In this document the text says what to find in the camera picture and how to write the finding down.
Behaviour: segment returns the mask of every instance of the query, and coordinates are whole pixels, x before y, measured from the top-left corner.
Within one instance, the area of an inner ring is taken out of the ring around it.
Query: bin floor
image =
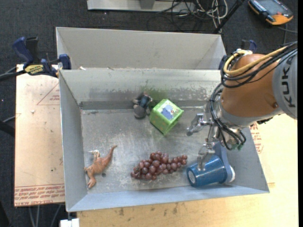
[[[187,166],[196,162],[198,151],[208,133],[206,127],[192,136],[186,135],[187,127],[201,107],[183,107],[182,117],[164,136],[146,116],[137,119],[132,109],[83,110],[81,112],[85,166],[93,161],[91,150],[98,149],[101,157],[108,154],[113,145],[113,158],[102,174],[95,175],[97,183],[88,193],[124,192],[143,189],[170,188],[189,185]],[[166,152],[169,158],[187,155],[187,165],[172,174],[160,174],[155,181],[139,180],[130,176],[140,160],[148,159],[155,151]]]

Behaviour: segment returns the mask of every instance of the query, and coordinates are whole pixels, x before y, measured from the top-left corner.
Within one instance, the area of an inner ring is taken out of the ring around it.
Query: grape
[[[177,164],[176,163],[171,163],[170,168],[173,169],[173,170],[176,170],[177,169]]]
[[[139,163],[139,168],[142,169],[143,167],[144,167],[144,163],[143,163],[143,162],[140,162],[140,163]]]
[[[168,153],[161,151],[152,152],[150,158],[141,160],[137,166],[133,168],[131,177],[142,180],[156,180],[157,176],[171,174],[177,169],[187,164],[187,155],[181,155],[169,159]]]
[[[155,166],[155,167],[159,167],[159,166],[160,166],[160,161],[154,160],[154,161],[152,162],[152,164],[153,164],[153,166]]]
[[[182,159],[181,164],[182,164],[183,166],[185,166],[185,165],[187,164],[186,160],[185,160],[185,159]]]
[[[153,156],[153,159],[154,159],[154,160],[157,160],[157,161],[160,161],[160,160],[161,160],[161,157],[160,157],[159,154],[155,154],[155,155]]]
[[[157,170],[157,168],[155,166],[151,165],[150,168],[149,168],[149,170],[148,170],[148,172],[150,172],[151,174],[153,174],[153,173],[156,172],[156,170]]]
[[[146,168],[149,168],[150,165],[151,165],[151,164],[150,164],[148,161],[146,161],[146,162],[144,163],[144,167],[146,167]]]
[[[146,175],[145,175],[145,179],[146,180],[150,180],[152,178],[152,175],[150,174],[150,173],[147,173]]]
[[[141,169],[141,173],[142,173],[142,174],[148,173],[148,169],[147,169],[146,167],[143,167],[143,168]]]

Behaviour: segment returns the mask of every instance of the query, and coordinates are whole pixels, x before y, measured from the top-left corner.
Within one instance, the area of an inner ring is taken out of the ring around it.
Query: blue clamp
[[[25,37],[21,37],[17,39],[12,45],[12,48],[16,52],[16,54],[26,61],[23,63],[24,72],[28,73],[31,76],[47,75],[52,77],[58,77],[59,69],[71,69],[71,61],[67,54],[59,55],[59,58],[54,61],[39,59],[37,56],[37,44],[37,37],[32,37],[28,39],[26,39]],[[58,69],[52,67],[53,63],[59,62],[62,65]]]

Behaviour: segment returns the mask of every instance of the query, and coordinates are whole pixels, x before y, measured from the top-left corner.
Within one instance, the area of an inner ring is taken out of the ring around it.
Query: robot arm
[[[205,166],[219,154],[230,172],[224,181],[232,179],[225,149],[240,149],[246,141],[242,129],[279,114],[297,119],[297,42],[267,55],[237,50],[221,69],[221,83],[205,113],[197,114],[187,129],[190,136],[210,127],[197,164],[187,169],[191,185],[207,184],[201,181]]]

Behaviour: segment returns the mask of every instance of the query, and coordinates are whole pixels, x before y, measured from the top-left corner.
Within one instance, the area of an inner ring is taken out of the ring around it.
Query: cardboard
[[[14,206],[65,201],[59,80],[17,77]]]

